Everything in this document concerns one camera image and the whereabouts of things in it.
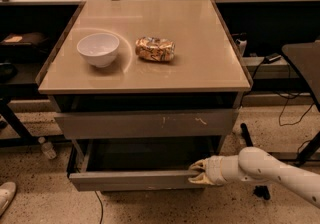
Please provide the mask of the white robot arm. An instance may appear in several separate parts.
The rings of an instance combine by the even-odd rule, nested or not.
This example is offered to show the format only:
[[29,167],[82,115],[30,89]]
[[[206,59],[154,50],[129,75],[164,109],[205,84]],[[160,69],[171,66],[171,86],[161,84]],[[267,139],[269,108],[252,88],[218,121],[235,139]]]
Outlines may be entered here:
[[221,186],[231,181],[266,185],[278,183],[307,202],[320,208],[320,175],[285,164],[256,147],[245,147],[238,155],[211,156],[193,163],[197,174],[189,182]]

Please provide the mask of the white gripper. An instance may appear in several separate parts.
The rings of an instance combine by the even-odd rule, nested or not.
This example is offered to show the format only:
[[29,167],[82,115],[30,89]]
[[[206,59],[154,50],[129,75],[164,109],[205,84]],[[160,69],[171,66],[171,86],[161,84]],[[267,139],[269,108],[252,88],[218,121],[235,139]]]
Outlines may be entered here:
[[212,156],[194,162],[189,166],[189,169],[201,173],[195,177],[190,177],[188,181],[198,185],[223,185],[224,178],[221,174],[221,160],[220,156]]

